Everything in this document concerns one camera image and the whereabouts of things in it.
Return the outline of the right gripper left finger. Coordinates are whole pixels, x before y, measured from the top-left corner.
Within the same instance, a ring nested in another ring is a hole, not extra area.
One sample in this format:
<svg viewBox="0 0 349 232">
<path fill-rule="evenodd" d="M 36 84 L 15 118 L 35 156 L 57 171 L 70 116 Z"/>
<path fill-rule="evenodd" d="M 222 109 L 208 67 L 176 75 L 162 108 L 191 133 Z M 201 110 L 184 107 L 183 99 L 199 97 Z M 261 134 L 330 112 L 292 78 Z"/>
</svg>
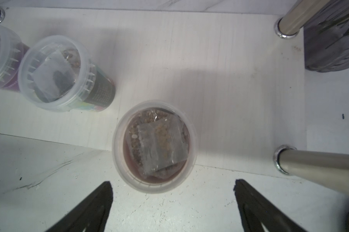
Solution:
<svg viewBox="0 0 349 232">
<path fill-rule="evenodd" d="M 105 181 L 48 231 L 103 232 L 112 203 L 113 188 Z"/>
</svg>

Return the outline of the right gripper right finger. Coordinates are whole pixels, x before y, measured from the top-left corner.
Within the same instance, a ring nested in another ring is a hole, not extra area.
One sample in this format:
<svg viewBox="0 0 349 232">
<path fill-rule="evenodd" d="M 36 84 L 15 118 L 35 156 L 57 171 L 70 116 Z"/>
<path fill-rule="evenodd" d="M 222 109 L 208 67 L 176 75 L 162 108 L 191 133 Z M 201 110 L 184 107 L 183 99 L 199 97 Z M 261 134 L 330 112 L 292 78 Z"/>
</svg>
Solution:
<svg viewBox="0 0 349 232">
<path fill-rule="evenodd" d="M 245 232 L 305 231 L 245 180 L 237 179 L 233 191 Z"/>
</svg>

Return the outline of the small red-based clear cup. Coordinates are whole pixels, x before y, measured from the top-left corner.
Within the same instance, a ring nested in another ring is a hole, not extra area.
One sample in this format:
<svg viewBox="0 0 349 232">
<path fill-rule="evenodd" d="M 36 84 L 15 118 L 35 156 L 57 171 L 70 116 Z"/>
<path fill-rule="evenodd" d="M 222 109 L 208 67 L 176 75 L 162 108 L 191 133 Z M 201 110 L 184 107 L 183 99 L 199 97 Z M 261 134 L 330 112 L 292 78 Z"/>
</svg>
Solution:
<svg viewBox="0 0 349 232">
<path fill-rule="evenodd" d="M 189 116 L 169 103 L 151 100 L 130 109 L 113 137 L 113 160 L 121 178 L 143 193 L 164 193 L 190 175 L 198 139 Z"/>
</svg>

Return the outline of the white two-tier shelf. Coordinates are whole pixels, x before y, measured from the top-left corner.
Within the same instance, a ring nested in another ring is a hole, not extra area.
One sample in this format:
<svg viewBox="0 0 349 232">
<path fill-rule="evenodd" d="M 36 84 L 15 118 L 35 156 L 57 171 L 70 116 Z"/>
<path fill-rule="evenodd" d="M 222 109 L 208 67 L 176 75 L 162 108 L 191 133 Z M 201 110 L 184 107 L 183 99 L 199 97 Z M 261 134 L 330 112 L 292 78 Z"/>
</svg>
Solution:
<svg viewBox="0 0 349 232">
<path fill-rule="evenodd" d="M 303 38 L 278 38 L 277 17 L 25 8 L 7 10 L 4 25 L 28 45 L 50 35 L 81 42 L 113 78 L 106 110 L 53 113 L 0 90 L 0 202 L 79 201 L 103 181 L 114 200 L 235 200 L 236 179 L 267 197 L 305 200 L 344 196 L 273 166 L 281 144 L 315 149 L 306 135 Z M 167 102 L 192 122 L 196 165 L 165 194 L 134 190 L 113 162 L 113 135 L 139 103 Z"/>
</svg>

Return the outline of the yellow sunflower plant pot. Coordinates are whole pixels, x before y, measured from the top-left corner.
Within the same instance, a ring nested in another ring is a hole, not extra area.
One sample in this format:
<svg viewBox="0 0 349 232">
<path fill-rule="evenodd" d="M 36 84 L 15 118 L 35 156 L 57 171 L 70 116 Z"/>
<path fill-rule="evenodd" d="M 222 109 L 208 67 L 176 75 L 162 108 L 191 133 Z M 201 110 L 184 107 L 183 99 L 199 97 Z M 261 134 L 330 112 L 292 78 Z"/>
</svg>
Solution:
<svg viewBox="0 0 349 232">
<path fill-rule="evenodd" d="M 304 49 L 307 70 L 349 68 L 349 0 L 329 1 L 304 25 Z"/>
</svg>

